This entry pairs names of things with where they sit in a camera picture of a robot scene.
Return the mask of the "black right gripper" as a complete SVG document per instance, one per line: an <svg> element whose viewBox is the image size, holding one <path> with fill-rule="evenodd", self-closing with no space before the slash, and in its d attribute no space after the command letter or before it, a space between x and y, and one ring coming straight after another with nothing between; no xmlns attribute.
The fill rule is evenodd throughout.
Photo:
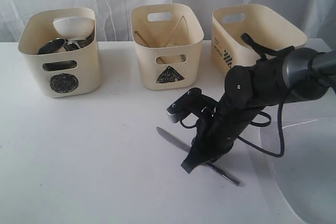
<svg viewBox="0 0 336 224"><path fill-rule="evenodd" d="M223 94L214 110L205 108L197 119L196 135L181 167L191 173L196 167L227 154L259 112L258 106L238 108L227 94Z"/></svg>

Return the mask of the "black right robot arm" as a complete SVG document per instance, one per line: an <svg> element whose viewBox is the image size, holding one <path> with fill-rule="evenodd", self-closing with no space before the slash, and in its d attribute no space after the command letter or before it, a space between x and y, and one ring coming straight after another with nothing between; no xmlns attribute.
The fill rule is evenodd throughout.
<svg viewBox="0 0 336 224"><path fill-rule="evenodd" d="M179 121L190 114L197 117L196 135L182 168L190 173L227 154L264 108L317 100L334 88L335 52L311 48L286 49L253 66L234 66L218 101L191 88L176 102Z"/></svg>

